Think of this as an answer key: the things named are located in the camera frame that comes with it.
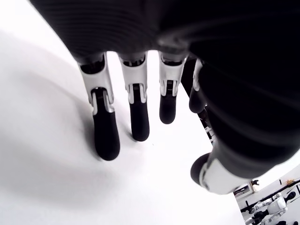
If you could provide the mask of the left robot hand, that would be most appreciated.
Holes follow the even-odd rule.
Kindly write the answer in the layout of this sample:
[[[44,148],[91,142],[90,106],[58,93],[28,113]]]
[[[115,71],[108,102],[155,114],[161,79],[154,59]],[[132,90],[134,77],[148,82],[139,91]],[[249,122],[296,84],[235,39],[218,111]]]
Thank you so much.
[[[173,122],[182,74],[189,108],[216,137],[191,168],[226,195],[300,147],[300,3],[297,0],[34,0],[78,63],[93,107],[95,148],[114,160],[120,140],[107,52],[118,54],[133,138],[149,136],[147,52],[159,53],[160,109]]]

